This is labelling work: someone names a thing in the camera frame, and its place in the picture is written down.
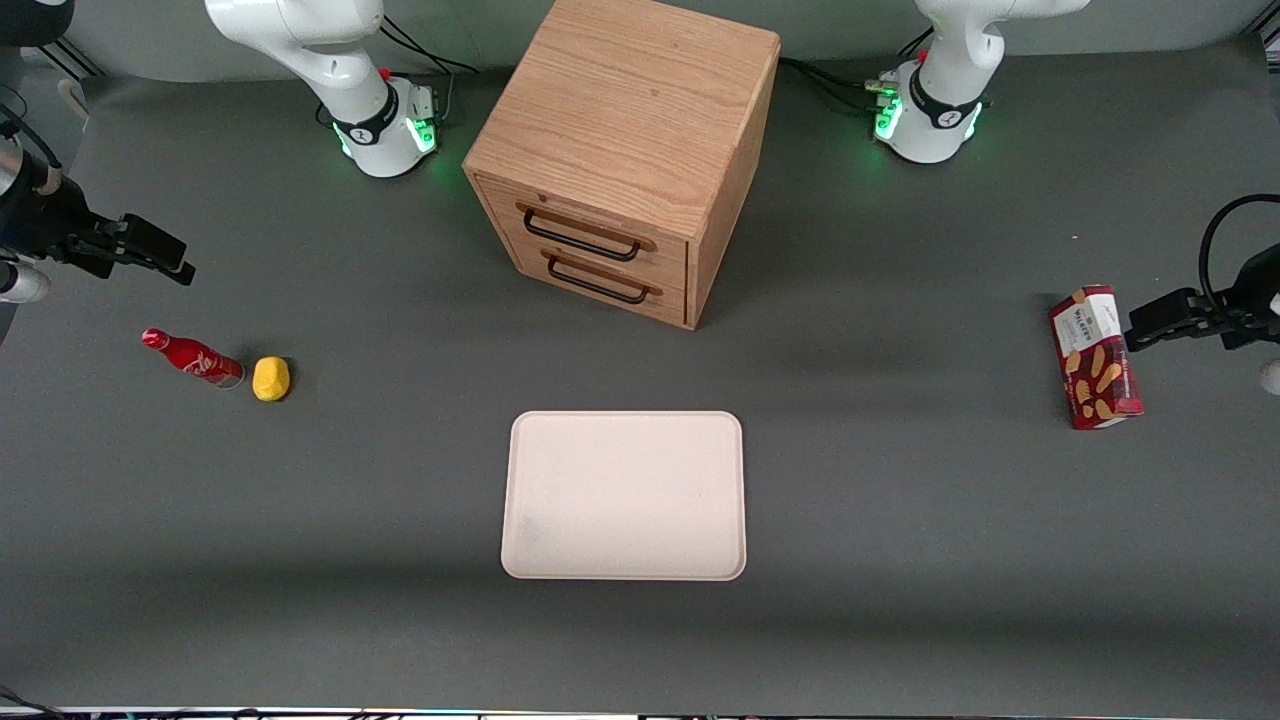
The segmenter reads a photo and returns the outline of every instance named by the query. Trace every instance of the black metal handle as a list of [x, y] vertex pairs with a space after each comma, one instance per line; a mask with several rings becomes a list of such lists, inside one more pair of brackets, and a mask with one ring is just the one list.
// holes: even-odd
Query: black metal handle
[[573, 275], [566, 275], [564, 273], [561, 273], [559, 270], [556, 269], [556, 263], [558, 261], [559, 258], [554, 255], [547, 259], [547, 272], [550, 273], [550, 275], [558, 281], [564, 281], [570, 284], [576, 284], [582, 290], [590, 290], [591, 292], [598, 292], [605, 297], [612, 297], [618, 302], [626, 302], [627, 305], [640, 305], [641, 302], [644, 302], [645, 297], [649, 297], [648, 287], [641, 287], [640, 295], [622, 295], [621, 292], [609, 290], [607, 287], [600, 287], [595, 283], [590, 283], [584, 279], [575, 278]]
[[640, 243], [632, 242], [631, 250], [627, 252], [616, 252], [604, 247], [596, 247], [590, 242], [582, 242], [581, 240], [575, 240], [567, 234], [561, 234], [554, 231], [544, 229], [534, 224], [534, 209], [530, 208], [525, 210], [525, 229], [536, 234], [538, 237], [545, 237], [547, 240], [558, 242], [561, 245], [567, 245], [570, 247], [576, 247], [579, 250], [585, 250], [588, 252], [594, 252], [602, 258], [608, 258], [609, 260], [617, 260], [618, 263], [628, 263], [636, 259], [636, 254], [640, 252]]

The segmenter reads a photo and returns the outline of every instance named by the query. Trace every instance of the gray wall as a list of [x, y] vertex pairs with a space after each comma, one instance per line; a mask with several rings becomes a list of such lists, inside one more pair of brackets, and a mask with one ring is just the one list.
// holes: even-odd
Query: gray wall
[[[927, 27], [911, 0], [668, 0], [767, 27], [805, 59], [891, 54]], [[1206, 45], [1239, 32], [1267, 0], [1093, 0], [1051, 20], [1007, 23], [1011, 54], [1121, 53]], [[69, 36], [109, 72], [169, 81], [287, 77], [214, 29], [202, 0], [79, 0]], [[481, 67], [520, 60], [550, 0], [387, 0], [387, 13], [435, 53]], [[379, 64], [425, 69], [383, 38]]]

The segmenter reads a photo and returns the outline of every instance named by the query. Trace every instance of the table surface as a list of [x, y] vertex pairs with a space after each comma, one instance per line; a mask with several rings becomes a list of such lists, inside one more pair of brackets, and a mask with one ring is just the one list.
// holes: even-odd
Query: table surface
[[[503, 79], [460, 78], [439, 155], [390, 181], [300, 82], [92, 87], [73, 177], [198, 274], [50, 268], [0, 348], [5, 683], [64, 705], [1280, 714], [1274, 351], [1146, 351], [1147, 415], [1078, 433], [1046, 318], [1087, 283], [1121, 309], [1193, 284], [1213, 211], [1277, 187], [1257, 41], [1011, 58], [940, 167], [783, 70], [695, 333], [511, 266], [460, 169]], [[1274, 223], [1233, 218], [1221, 282]], [[296, 391], [195, 382], [140, 345], [152, 324], [288, 356]], [[507, 577], [508, 433], [532, 409], [736, 414], [746, 571]]]

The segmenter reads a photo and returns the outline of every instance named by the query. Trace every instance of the red box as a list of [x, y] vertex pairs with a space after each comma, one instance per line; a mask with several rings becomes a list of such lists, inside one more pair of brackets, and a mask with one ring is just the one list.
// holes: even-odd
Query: red box
[[1071, 424], [1097, 430], [1142, 415], [1111, 286], [1085, 286], [1048, 314]]

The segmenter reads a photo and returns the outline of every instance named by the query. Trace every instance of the wooden drawer cabinet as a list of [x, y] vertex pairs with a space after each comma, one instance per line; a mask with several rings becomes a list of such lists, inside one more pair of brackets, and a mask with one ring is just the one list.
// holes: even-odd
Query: wooden drawer cabinet
[[781, 45], [650, 0], [557, 0], [463, 169], [516, 268], [692, 329]]

